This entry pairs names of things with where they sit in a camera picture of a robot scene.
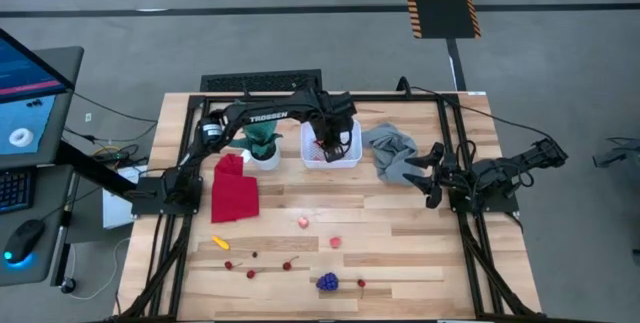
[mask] wooden table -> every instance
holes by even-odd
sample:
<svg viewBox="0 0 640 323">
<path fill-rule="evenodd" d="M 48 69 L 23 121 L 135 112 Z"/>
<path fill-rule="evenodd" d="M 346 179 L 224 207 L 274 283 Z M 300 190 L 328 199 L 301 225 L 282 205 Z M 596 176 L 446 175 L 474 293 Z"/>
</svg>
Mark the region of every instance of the wooden table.
<svg viewBox="0 0 640 323">
<path fill-rule="evenodd" d="M 150 168 L 175 165 L 188 97 L 187 93 L 165 95 Z M 489 112 L 484 95 L 462 93 L 460 100 Z M 362 102 L 356 106 L 355 118 L 363 131 L 390 122 L 416 141 L 421 154 L 428 153 L 434 142 L 442 142 L 435 103 Z M 499 157 L 493 121 L 464 110 L 463 117 L 468 138 L 478 146 L 476 159 Z M 449 122 L 453 128 L 453 119 Z M 282 161 L 276 170 L 262 172 L 245 166 L 246 175 L 258 178 L 257 218 L 211 224 L 213 168 L 222 155 L 203 162 L 205 189 L 193 220 L 178 319 L 473 318 L 462 243 L 448 197 L 438 209 L 430 210 L 418 189 L 383 184 L 376 177 L 369 150 L 353 169 L 306 169 L 300 159 L 299 127 L 294 120 L 278 122 L 277 131 L 284 139 L 279 140 Z M 454 130 L 452 136 L 457 144 Z M 226 148 L 225 153 L 239 151 Z M 310 221 L 305 230 L 297 223 L 303 216 Z M 498 271 L 525 304 L 539 310 L 520 229 L 504 214 L 485 216 Z M 145 285 L 155 224 L 156 217 L 144 217 L 134 225 L 119 290 L 123 308 Z M 226 239 L 231 250 L 221 250 L 211 241 L 212 235 Z M 342 237 L 339 249 L 329 246 L 334 236 Z M 284 271 L 282 264 L 296 256 L 293 269 Z M 226 260 L 242 266 L 228 271 Z M 249 280 L 245 276 L 249 269 L 264 271 Z M 338 291 L 316 289 L 316 279 L 327 272 L 339 277 Z M 485 310 L 490 311 L 486 278 L 479 266 L 478 273 Z M 172 278 L 170 272 L 161 313 L 167 312 Z M 362 298 L 358 279 L 367 282 Z"/>
</svg>

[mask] white plastic bin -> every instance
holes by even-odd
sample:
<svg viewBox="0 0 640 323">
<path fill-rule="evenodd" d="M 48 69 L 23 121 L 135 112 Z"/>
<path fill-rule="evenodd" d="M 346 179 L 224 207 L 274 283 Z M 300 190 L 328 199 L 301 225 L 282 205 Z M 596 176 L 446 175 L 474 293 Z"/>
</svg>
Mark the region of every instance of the white plastic bin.
<svg viewBox="0 0 640 323">
<path fill-rule="evenodd" d="M 349 140 L 349 133 L 343 132 L 340 135 L 342 142 Z M 351 148 L 345 154 L 344 158 L 327 163 L 324 158 L 324 151 L 316 144 L 316 135 L 313 133 L 311 124 L 304 123 L 300 126 L 300 156 L 307 168 L 310 169 L 334 169 L 334 168 L 353 168 L 362 159 L 362 132 L 360 131 L 360 123 L 353 120 L 353 129 L 351 130 Z"/>
</svg>

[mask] gray floor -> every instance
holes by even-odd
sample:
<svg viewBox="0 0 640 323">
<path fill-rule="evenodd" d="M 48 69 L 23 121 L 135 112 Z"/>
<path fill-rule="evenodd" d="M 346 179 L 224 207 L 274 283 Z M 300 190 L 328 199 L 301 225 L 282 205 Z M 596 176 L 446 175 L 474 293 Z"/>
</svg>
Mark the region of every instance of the gray floor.
<svg viewBox="0 0 640 323">
<path fill-rule="evenodd" d="M 403 2 L 0 0 L 0 10 Z M 637 174 L 627 164 L 595 169 L 590 157 L 610 148 L 605 137 L 640 136 L 640 11 L 481 13 L 478 18 L 483 37 L 458 41 L 468 89 L 487 91 L 496 115 L 549 132 L 570 155 L 565 167 L 537 172 L 536 185 L 518 194 L 544 311 L 566 318 L 637 321 L 640 268 L 631 259 L 631 249 L 640 247 Z M 165 92 L 195 91 L 200 75 L 207 73 L 321 68 L 328 89 L 389 89 L 400 75 L 430 89 L 452 89 L 444 41 L 414 40 L 406 14 L 2 19 L 0 25 L 32 49 L 83 46 L 78 91 L 146 117 L 158 114 Z M 84 122 L 87 112 L 93 114 L 90 123 Z M 74 100 L 68 125 L 113 139 L 133 137 L 145 127 L 81 100 Z M 503 125 L 498 132 L 506 155 L 538 138 Z M 139 141 L 143 150 L 151 140 Z M 86 152 L 95 149 L 71 141 Z M 78 245 L 75 276 L 83 283 L 78 295 L 91 294 L 108 278 L 113 247 L 126 233 L 105 233 L 100 242 Z M 101 319 L 111 313 L 115 289 L 113 284 L 84 302 L 46 284 L 0 288 L 0 311 L 6 312 L 3 322 Z M 40 309 L 29 309 L 35 305 Z"/>
</svg>

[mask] computer mouse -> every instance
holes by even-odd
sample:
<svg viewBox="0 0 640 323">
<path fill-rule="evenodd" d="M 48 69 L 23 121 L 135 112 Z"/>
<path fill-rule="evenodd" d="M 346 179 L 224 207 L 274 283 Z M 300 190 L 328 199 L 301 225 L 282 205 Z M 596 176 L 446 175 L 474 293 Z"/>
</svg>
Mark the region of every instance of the computer mouse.
<svg viewBox="0 0 640 323">
<path fill-rule="evenodd" d="M 9 263 L 22 262 L 33 250 L 44 232 L 44 223 L 39 219 L 30 219 L 11 234 L 4 247 L 4 259 Z"/>
</svg>

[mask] grape bunch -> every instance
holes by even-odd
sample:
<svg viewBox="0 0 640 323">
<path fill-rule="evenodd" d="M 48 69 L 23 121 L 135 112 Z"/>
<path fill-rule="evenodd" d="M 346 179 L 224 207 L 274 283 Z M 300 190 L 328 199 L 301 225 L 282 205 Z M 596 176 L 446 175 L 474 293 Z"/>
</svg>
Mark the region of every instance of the grape bunch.
<svg viewBox="0 0 640 323">
<path fill-rule="evenodd" d="M 338 277 L 333 273 L 327 273 L 318 279 L 316 288 L 324 291 L 334 291 L 338 289 Z"/>
</svg>

